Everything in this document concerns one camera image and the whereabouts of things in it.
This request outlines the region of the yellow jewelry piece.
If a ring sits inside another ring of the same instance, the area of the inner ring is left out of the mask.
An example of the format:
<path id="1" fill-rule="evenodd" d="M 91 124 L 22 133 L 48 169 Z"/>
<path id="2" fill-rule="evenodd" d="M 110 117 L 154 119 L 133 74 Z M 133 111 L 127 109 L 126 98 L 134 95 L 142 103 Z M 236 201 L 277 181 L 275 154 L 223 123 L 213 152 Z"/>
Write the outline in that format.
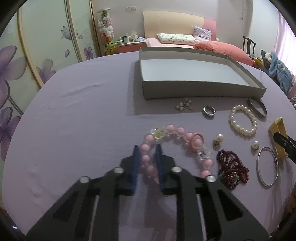
<path id="1" fill-rule="evenodd" d="M 269 127 L 277 157 L 285 159 L 288 156 L 286 148 L 290 147 L 283 118 L 277 118 Z"/>

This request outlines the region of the thin silver bangle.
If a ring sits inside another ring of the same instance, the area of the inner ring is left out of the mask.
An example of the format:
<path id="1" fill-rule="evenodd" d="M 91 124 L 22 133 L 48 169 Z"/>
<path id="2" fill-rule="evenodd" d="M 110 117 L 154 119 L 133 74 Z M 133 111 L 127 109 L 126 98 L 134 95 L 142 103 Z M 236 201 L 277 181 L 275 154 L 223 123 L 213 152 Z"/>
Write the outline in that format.
<path id="1" fill-rule="evenodd" d="M 262 147 L 256 159 L 256 171 L 259 183 L 264 188 L 271 188 L 279 177 L 278 159 L 270 147 Z"/>

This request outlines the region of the grey metal cuff bangle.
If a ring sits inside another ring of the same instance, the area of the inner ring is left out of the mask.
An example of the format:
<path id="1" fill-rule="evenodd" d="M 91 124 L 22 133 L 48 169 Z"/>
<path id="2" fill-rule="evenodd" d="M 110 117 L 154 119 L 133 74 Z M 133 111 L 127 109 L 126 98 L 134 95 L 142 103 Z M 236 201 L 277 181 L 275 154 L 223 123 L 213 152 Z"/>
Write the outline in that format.
<path id="1" fill-rule="evenodd" d="M 250 110 L 259 118 L 266 119 L 267 117 L 267 109 L 263 101 L 258 97 L 250 97 L 247 99 L 247 105 Z"/>

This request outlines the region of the pearl earring with gold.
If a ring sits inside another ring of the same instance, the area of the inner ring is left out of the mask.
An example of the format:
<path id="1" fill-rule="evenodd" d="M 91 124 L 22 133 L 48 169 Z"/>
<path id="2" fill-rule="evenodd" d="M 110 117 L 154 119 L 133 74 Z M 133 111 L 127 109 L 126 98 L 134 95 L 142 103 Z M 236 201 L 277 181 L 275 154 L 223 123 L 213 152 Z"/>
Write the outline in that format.
<path id="1" fill-rule="evenodd" d="M 223 142 L 224 136 L 219 133 L 216 135 L 216 137 L 213 140 L 213 148 L 216 149 L 220 146 L 220 144 Z"/>

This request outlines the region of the purple tablecloth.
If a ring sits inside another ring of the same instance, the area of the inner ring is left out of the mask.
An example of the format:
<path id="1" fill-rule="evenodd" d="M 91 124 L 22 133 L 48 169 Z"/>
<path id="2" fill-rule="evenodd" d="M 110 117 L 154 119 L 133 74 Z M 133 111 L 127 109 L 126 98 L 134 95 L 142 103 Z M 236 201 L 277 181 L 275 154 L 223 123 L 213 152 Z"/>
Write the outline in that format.
<path id="1" fill-rule="evenodd" d="M 271 188 L 257 178 L 257 154 L 271 144 L 269 126 L 282 117 L 295 137 L 295 109 L 273 80 L 248 67 L 265 87 L 267 118 L 252 138 L 237 135 L 228 117 L 243 98 L 194 98 L 193 112 L 176 111 L 179 99 L 145 100 L 138 53 L 100 57 L 57 71 L 25 110 L 11 139 L 3 173 L 3 204 L 16 226 L 27 233 L 81 176 L 97 178 L 130 156 L 156 126 L 172 124 L 201 133 L 208 148 L 224 136 L 221 148 L 235 152 L 249 169 L 249 181 L 233 194 L 268 232 L 279 225 L 295 184 L 295 165 L 280 161 Z"/>

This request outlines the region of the pink curtain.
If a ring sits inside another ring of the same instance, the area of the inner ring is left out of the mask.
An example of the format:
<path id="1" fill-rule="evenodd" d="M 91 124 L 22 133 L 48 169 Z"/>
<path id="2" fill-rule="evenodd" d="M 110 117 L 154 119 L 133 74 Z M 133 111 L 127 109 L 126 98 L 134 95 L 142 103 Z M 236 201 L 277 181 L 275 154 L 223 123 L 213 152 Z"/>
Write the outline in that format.
<path id="1" fill-rule="evenodd" d="M 295 35 L 285 18 L 278 12 L 278 31 L 275 43 L 275 53 L 287 66 L 292 75 L 292 88 L 288 93 L 289 98 L 295 97 Z"/>

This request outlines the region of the coral folded quilt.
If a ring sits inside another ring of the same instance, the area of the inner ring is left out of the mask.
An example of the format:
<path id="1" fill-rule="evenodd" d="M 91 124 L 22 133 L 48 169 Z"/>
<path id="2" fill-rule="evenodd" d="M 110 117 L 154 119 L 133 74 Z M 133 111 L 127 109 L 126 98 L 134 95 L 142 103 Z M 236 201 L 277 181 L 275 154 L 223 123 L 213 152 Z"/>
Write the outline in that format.
<path id="1" fill-rule="evenodd" d="M 218 41 L 203 41 L 195 43 L 193 48 L 226 55 L 237 62 L 241 62 L 249 66 L 256 65 L 255 61 L 253 61 L 242 49 L 228 43 Z"/>

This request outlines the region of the dark wooden chair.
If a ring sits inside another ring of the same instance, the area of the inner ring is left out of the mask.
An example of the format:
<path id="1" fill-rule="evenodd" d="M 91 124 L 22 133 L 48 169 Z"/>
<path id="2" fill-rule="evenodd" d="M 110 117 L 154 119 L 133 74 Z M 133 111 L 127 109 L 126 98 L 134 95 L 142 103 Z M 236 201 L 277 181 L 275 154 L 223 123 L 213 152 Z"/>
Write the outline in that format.
<path id="1" fill-rule="evenodd" d="M 255 53 L 255 46 L 256 46 L 256 42 L 254 42 L 253 40 L 251 40 L 248 37 L 243 36 L 243 51 L 247 54 L 247 55 L 251 55 Z"/>

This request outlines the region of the lilac patterned pillow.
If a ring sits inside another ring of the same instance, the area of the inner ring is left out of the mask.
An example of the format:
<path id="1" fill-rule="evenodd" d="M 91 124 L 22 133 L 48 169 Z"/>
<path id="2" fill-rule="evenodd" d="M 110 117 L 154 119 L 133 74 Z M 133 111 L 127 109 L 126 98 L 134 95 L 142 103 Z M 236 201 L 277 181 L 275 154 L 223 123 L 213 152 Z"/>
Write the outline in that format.
<path id="1" fill-rule="evenodd" d="M 203 29 L 201 27 L 193 27 L 193 36 L 199 41 L 211 41 L 212 30 Z"/>

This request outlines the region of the grey cardboard tray box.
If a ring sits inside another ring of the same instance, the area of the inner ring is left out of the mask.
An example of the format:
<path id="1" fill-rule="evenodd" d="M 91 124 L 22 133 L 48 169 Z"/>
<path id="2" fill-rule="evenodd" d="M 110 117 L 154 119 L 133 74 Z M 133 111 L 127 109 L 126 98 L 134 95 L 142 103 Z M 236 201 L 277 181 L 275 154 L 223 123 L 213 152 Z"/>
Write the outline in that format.
<path id="1" fill-rule="evenodd" d="M 145 99 L 177 97 L 258 97 L 265 86 L 246 67 L 215 52 L 144 47 L 139 51 Z"/>

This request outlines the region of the floral white pillow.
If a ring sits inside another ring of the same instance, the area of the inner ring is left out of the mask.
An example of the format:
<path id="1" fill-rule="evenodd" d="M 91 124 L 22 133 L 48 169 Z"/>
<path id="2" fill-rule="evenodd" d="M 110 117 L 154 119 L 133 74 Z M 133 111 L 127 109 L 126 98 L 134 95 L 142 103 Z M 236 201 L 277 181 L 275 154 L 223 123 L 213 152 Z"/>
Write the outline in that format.
<path id="1" fill-rule="evenodd" d="M 159 41 L 163 44 L 179 44 L 179 45 L 194 45 L 199 42 L 192 35 L 183 35 L 183 34 L 168 34 L 168 33 L 159 33 L 157 34 Z"/>

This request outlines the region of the pink nightstand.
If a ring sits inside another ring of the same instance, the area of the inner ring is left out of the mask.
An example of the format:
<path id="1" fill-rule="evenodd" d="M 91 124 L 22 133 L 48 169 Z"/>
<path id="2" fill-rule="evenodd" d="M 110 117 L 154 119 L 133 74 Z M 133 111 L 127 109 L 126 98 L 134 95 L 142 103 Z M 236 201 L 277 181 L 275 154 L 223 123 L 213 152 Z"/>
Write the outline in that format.
<path id="1" fill-rule="evenodd" d="M 140 42 L 128 42 L 128 43 L 120 43 L 116 45 L 116 53 L 128 53 L 128 52 L 138 52 L 140 48 L 146 47 L 146 40 Z"/>

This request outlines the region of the bed with pink sheet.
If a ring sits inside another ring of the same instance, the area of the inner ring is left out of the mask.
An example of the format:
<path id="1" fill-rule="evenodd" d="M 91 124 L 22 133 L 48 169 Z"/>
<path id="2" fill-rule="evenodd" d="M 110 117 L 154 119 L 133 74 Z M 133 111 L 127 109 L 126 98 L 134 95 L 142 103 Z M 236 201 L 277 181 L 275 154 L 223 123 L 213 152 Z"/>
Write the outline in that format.
<path id="1" fill-rule="evenodd" d="M 177 48 L 188 48 L 193 49 L 194 46 L 197 44 L 202 47 L 209 46 L 210 44 L 219 49 L 231 49 L 235 46 L 232 44 L 218 42 L 218 41 L 197 41 L 193 44 L 186 44 L 186 43 L 163 43 L 158 38 L 147 38 L 146 39 L 147 47 L 177 47 Z"/>

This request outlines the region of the floral sliding wardrobe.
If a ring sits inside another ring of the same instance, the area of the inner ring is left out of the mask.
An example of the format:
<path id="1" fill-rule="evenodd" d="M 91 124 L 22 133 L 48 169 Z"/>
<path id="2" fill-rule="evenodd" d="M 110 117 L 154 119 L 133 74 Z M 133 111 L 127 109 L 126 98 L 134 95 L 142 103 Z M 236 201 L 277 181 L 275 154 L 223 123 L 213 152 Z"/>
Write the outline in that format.
<path id="1" fill-rule="evenodd" d="M 92 1 L 26 1 L 1 35 L 1 160 L 21 116 L 60 69 L 99 56 Z"/>

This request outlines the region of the hanging plush toys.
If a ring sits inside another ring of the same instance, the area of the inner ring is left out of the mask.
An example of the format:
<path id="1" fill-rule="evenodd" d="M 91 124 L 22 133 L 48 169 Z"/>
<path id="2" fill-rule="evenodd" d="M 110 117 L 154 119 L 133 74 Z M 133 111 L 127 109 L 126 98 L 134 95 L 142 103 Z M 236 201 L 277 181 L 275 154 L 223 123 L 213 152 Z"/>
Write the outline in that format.
<path id="1" fill-rule="evenodd" d="M 105 8 L 97 12 L 99 47 L 102 56 L 111 55 L 115 52 L 114 31 L 109 14 L 110 10 L 111 8 Z"/>

